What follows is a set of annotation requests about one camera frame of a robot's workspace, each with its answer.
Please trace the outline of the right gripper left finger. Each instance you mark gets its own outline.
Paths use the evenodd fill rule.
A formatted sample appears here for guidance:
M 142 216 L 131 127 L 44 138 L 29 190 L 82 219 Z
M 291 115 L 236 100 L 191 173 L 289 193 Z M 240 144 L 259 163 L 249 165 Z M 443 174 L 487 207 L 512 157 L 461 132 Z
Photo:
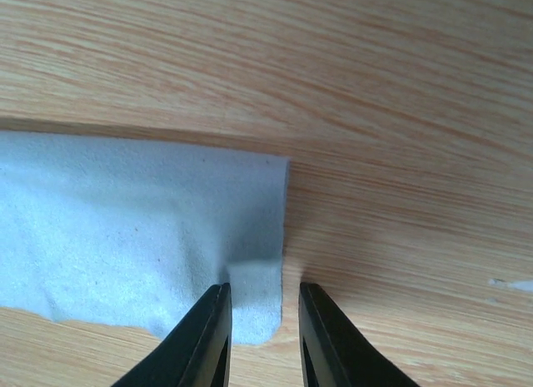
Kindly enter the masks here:
M 156 349 L 113 387 L 227 387 L 231 349 L 231 287 L 212 285 Z

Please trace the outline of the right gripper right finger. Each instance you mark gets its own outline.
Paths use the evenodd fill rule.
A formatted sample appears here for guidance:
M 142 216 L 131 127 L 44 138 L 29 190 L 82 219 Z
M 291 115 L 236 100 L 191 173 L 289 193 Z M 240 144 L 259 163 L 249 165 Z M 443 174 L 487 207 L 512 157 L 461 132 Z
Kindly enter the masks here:
M 316 283 L 300 284 L 300 352 L 305 386 L 409 386 Z

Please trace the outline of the blue cleaning cloth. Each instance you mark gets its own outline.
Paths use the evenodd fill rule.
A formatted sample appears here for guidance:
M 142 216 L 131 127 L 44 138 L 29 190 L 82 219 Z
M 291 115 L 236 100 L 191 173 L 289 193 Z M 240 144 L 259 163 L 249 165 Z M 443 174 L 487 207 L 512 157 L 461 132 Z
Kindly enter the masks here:
M 1 135 L 1 304 L 164 338 L 229 283 L 232 338 L 281 324 L 289 161 L 162 141 Z

